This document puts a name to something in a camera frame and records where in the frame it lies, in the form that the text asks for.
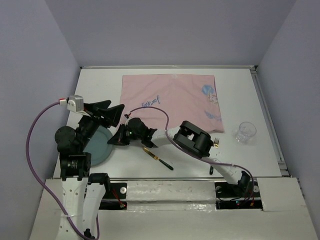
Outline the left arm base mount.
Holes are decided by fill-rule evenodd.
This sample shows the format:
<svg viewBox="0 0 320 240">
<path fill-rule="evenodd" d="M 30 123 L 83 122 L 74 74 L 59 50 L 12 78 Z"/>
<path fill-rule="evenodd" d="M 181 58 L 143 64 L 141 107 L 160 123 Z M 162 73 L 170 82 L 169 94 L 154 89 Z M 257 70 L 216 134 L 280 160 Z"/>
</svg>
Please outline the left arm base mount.
<svg viewBox="0 0 320 240">
<path fill-rule="evenodd" d="M 104 194 L 99 210 L 123 211 L 127 209 L 127 190 L 126 182 L 111 182 L 110 190 Z"/>
</svg>

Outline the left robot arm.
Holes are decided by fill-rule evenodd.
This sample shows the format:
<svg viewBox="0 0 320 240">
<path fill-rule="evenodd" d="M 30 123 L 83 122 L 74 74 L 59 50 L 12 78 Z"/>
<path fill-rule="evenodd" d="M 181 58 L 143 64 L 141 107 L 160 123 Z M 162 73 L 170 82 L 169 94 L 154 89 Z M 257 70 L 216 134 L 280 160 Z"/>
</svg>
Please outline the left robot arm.
<svg viewBox="0 0 320 240">
<path fill-rule="evenodd" d="M 107 173 L 90 173 L 92 155 L 85 149 L 99 127 L 116 127 L 124 104 L 111 107 L 111 101 L 84 103 L 80 96 L 59 100 L 70 112 L 80 114 L 77 128 L 60 127 L 57 144 L 62 186 L 59 203 L 64 216 L 59 223 L 58 240 L 97 240 L 100 237 L 98 211 L 102 198 L 111 191 Z"/>
</svg>

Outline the gold knife green handle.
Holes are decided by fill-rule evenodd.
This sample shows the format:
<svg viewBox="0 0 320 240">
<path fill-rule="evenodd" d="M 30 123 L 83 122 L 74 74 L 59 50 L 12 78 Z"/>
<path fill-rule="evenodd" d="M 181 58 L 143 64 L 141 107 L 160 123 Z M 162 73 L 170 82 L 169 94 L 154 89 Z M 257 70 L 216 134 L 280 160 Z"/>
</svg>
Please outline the gold knife green handle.
<svg viewBox="0 0 320 240">
<path fill-rule="evenodd" d="M 173 171 L 174 168 L 169 165 L 168 163 L 166 163 L 165 161 L 163 161 L 162 159 L 160 159 L 158 156 L 156 156 L 155 154 L 153 154 L 149 149 L 147 149 L 146 147 L 142 148 L 143 151 L 148 154 L 151 158 L 153 158 L 154 160 L 160 162 L 161 164 L 163 164 L 165 167 L 167 167 L 169 170 Z"/>
</svg>

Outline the pink cloth placemat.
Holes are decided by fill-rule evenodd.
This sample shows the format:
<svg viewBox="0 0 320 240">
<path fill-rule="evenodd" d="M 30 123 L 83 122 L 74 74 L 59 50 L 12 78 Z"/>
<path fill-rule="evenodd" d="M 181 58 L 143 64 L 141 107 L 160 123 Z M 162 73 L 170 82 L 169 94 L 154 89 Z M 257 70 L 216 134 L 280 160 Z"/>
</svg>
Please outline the pink cloth placemat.
<svg viewBox="0 0 320 240">
<path fill-rule="evenodd" d="M 149 128 L 175 128 L 189 121 L 208 133 L 224 132 L 213 75 L 124 75 L 120 103 L 125 114 Z"/>
</svg>

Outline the clear drinking glass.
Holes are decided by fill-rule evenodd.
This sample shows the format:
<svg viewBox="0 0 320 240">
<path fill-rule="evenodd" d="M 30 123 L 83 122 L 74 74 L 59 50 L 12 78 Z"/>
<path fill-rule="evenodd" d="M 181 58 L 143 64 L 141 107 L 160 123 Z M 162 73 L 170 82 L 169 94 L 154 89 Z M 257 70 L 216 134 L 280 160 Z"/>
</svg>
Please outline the clear drinking glass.
<svg viewBox="0 0 320 240">
<path fill-rule="evenodd" d="M 247 144 L 256 134 L 256 126 L 251 122 L 244 121 L 239 125 L 234 138 L 238 143 Z"/>
</svg>

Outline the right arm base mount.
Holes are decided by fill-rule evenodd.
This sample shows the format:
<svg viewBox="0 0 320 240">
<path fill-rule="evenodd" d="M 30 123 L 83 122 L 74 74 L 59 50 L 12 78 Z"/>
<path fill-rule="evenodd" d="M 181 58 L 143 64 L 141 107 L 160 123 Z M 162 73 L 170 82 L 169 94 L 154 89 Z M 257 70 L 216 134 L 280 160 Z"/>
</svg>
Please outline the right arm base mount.
<svg viewBox="0 0 320 240">
<path fill-rule="evenodd" d="M 218 181 L 214 183 L 217 210 L 238 210 L 238 209 L 263 209 L 262 199 L 258 182 L 249 184 L 248 192 L 235 193 L 232 186 L 227 182 Z"/>
</svg>

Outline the green ceramic plate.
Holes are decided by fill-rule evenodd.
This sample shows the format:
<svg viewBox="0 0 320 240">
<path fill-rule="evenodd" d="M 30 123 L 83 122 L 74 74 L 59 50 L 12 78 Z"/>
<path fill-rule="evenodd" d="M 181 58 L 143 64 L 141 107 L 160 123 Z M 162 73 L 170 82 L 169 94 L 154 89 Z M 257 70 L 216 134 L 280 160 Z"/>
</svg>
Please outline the green ceramic plate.
<svg viewBox="0 0 320 240">
<path fill-rule="evenodd" d="M 91 166 L 104 163 L 113 151 L 113 145 L 108 144 L 113 136 L 109 129 L 100 126 L 84 148 L 85 153 L 91 154 Z"/>
</svg>

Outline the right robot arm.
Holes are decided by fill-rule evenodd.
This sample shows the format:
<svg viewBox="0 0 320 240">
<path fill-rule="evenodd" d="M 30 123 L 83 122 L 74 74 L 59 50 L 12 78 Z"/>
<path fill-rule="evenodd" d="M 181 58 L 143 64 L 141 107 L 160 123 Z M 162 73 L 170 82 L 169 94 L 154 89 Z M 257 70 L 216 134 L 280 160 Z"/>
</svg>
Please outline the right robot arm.
<svg viewBox="0 0 320 240">
<path fill-rule="evenodd" d="M 185 154 L 208 163 L 220 173 L 230 185 L 235 196 L 242 196 L 249 190 L 252 175 L 244 167 L 221 162 L 218 156 L 211 156 L 214 141 L 209 133 L 189 121 L 170 129 L 147 127 L 140 118 L 131 118 L 122 123 L 117 132 L 108 140 L 109 145 L 127 146 L 132 141 L 140 141 L 147 148 L 160 148 L 172 144 Z"/>
</svg>

